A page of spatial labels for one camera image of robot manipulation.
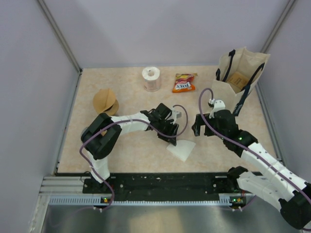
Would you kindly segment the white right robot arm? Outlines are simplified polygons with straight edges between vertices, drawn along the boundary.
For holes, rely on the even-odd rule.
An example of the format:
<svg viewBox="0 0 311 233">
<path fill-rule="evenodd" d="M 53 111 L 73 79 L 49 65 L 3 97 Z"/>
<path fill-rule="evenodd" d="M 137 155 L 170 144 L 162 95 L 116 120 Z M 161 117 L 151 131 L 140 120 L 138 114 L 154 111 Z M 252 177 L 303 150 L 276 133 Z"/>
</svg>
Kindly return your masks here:
<svg viewBox="0 0 311 233">
<path fill-rule="evenodd" d="M 251 133 L 240 129 L 228 110 L 217 111 L 213 116 L 197 114 L 191 127 L 195 136 L 200 135 L 202 126 L 205 136 L 218 136 L 230 151 L 261 173 L 257 176 L 241 166 L 231 168 L 228 189 L 255 194 L 275 207 L 293 228 L 306 230 L 311 221 L 311 184 L 270 155 Z"/>
</svg>

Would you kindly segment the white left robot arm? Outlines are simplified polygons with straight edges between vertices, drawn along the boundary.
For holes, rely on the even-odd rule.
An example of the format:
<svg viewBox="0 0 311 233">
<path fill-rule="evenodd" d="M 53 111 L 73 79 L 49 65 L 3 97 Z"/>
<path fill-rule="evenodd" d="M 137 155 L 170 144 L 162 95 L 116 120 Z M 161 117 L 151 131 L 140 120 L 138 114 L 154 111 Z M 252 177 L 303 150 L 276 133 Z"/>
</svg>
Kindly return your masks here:
<svg viewBox="0 0 311 233">
<path fill-rule="evenodd" d="M 91 176 L 95 179 L 94 188 L 102 193 L 110 188 L 108 155 L 121 135 L 155 130 L 159 139 L 176 146 L 179 128 L 176 121 L 181 116 L 180 111 L 163 103 L 154 109 L 142 110 L 133 115 L 109 116 L 100 113 L 81 135 L 83 148 L 89 156 L 87 161 L 91 166 Z"/>
</svg>

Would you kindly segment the brown paper coffee filter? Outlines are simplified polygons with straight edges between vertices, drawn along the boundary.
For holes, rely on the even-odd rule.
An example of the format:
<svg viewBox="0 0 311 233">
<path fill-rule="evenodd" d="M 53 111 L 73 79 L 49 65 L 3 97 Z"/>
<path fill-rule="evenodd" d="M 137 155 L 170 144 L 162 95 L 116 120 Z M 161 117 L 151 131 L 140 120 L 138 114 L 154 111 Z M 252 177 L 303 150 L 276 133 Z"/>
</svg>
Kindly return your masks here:
<svg viewBox="0 0 311 233">
<path fill-rule="evenodd" d="M 115 102 L 115 93 L 110 88 L 100 89 L 93 97 L 93 107 L 98 114 L 109 110 Z"/>
</svg>

